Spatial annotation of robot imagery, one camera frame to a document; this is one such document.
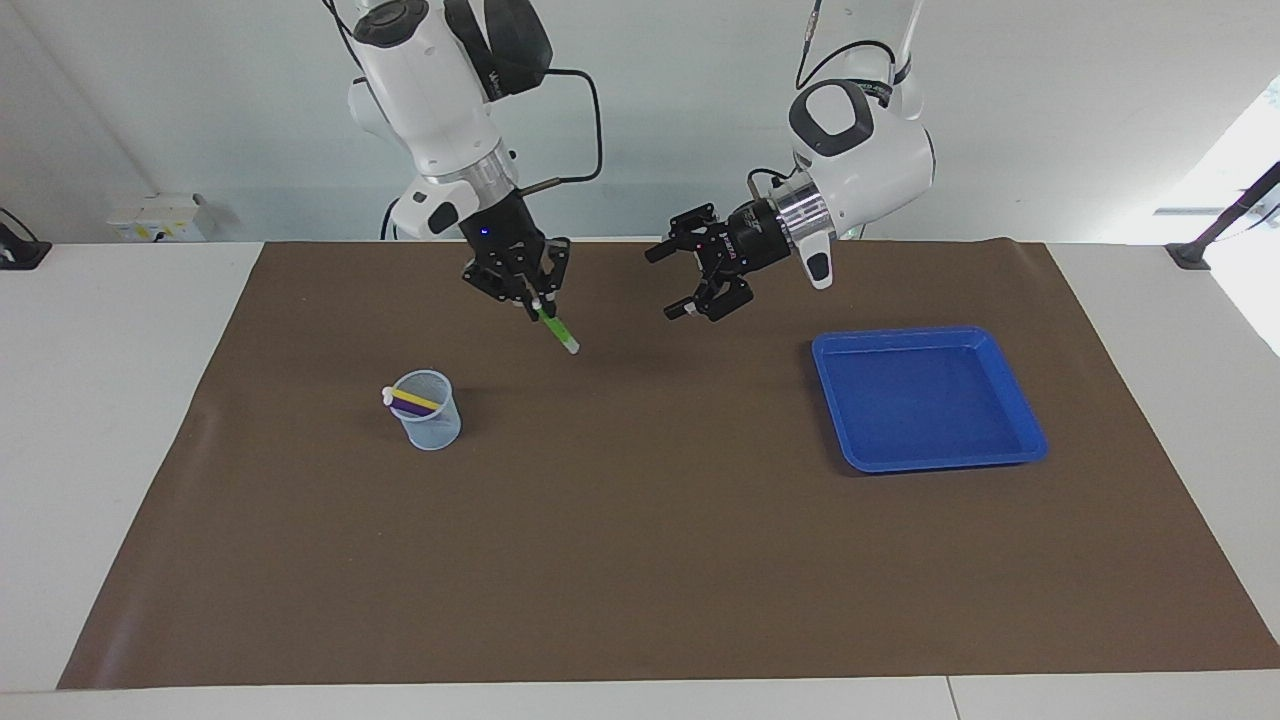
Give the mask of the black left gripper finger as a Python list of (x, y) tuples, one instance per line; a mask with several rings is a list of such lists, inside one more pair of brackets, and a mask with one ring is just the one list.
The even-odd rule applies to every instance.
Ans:
[(691, 295), (667, 305), (664, 316), (678, 320), (684, 316), (704, 316), (719, 322), (754, 300), (748, 282), (750, 269), (730, 268), (727, 272), (710, 268), (700, 272), (700, 279)]
[(730, 261), (728, 237), (728, 222), (712, 204), (704, 204), (673, 217), (668, 234), (645, 250), (645, 259), (657, 264), (677, 252), (691, 252), (699, 266), (723, 266)]

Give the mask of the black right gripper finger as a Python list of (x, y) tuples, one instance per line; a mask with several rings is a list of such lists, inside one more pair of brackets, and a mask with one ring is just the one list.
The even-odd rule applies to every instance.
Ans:
[(541, 259), (538, 261), (536, 292), (544, 304), (553, 304), (556, 295), (564, 286), (571, 249), (572, 241), (567, 237), (547, 238), (543, 242)]
[(534, 316), (534, 293), (529, 283), (521, 274), (486, 266), (481, 263), (467, 263), (462, 270), (463, 281), (475, 290), (485, 293), (500, 304), (515, 304)]

